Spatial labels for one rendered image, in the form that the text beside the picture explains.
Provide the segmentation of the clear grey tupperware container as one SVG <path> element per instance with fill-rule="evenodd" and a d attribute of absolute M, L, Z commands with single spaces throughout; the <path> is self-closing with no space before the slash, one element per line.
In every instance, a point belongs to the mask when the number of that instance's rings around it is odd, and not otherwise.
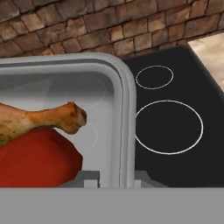
<path fill-rule="evenodd" d="M 0 102 L 25 110 L 75 102 L 87 124 L 65 135 L 99 171 L 100 187 L 134 185 L 136 87 L 126 64 L 106 53 L 0 59 Z"/>

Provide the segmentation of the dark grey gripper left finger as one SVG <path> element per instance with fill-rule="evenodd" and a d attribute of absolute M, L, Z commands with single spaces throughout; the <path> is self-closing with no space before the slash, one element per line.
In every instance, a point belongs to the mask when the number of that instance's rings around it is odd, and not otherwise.
<path fill-rule="evenodd" d="M 100 172 L 99 171 L 79 171 L 75 179 L 72 179 L 60 187 L 68 188 L 99 188 Z"/>

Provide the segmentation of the roasted chicken drumstick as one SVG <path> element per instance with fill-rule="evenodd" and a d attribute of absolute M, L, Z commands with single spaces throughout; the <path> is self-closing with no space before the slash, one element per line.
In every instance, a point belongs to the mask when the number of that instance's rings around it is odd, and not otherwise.
<path fill-rule="evenodd" d="M 53 127 L 69 135 L 87 123 L 87 113 L 73 101 L 57 108 L 27 111 L 0 103 L 0 148 L 30 130 Z"/>

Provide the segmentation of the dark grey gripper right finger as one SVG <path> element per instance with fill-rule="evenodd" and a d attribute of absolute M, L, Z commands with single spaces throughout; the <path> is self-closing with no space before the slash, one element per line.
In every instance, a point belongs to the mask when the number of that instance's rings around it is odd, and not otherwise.
<path fill-rule="evenodd" d="M 159 188 L 165 185 L 150 178 L 146 171 L 135 171 L 135 188 Z"/>

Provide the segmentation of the red bell pepper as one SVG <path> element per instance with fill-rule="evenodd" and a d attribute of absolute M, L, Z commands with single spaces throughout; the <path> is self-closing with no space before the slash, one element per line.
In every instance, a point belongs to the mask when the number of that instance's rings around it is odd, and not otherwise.
<path fill-rule="evenodd" d="M 35 129 L 0 148 L 0 187 L 56 187 L 72 180 L 83 157 L 55 129 Z"/>

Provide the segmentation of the black hob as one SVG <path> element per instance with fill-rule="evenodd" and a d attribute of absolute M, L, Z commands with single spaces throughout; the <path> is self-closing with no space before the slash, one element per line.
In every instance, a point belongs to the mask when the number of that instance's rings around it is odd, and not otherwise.
<path fill-rule="evenodd" d="M 136 83 L 135 169 L 168 187 L 224 187 L 224 94 L 188 46 L 126 59 Z"/>

